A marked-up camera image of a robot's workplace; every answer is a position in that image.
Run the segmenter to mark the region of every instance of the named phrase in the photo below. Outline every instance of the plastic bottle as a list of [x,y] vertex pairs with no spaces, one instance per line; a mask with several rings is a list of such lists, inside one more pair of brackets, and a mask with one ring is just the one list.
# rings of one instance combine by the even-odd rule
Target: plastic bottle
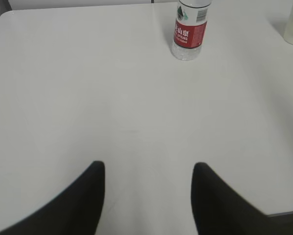
[[202,47],[207,10],[212,0],[178,0],[171,51],[180,60],[195,59]]

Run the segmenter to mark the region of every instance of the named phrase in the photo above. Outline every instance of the water bottle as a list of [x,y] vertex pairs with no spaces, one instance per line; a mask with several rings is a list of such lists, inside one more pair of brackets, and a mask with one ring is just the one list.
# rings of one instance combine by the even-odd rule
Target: water bottle
[[180,60],[195,59],[202,47],[211,0],[178,0],[172,53]]

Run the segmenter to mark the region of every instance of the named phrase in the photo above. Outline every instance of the red label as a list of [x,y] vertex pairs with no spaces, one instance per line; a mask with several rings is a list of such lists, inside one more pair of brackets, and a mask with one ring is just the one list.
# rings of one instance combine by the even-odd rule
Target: red label
[[182,25],[176,20],[174,40],[180,47],[195,48],[199,47],[203,42],[207,22],[188,26]]

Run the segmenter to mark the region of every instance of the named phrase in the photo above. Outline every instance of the bottle label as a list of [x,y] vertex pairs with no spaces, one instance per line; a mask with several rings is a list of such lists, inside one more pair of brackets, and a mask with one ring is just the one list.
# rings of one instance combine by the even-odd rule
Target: bottle label
[[174,41],[184,48],[196,48],[203,42],[208,6],[194,8],[178,1]]

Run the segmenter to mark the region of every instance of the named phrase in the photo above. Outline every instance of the white table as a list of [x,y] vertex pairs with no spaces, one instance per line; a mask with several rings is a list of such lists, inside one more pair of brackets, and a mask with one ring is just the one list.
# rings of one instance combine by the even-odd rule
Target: white table
[[265,213],[293,211],[292,2],[214,0],[199,58],[175,59],[176,3],[0,18],[0,229],[94,160],[98,235],[196,234],[195,162]]

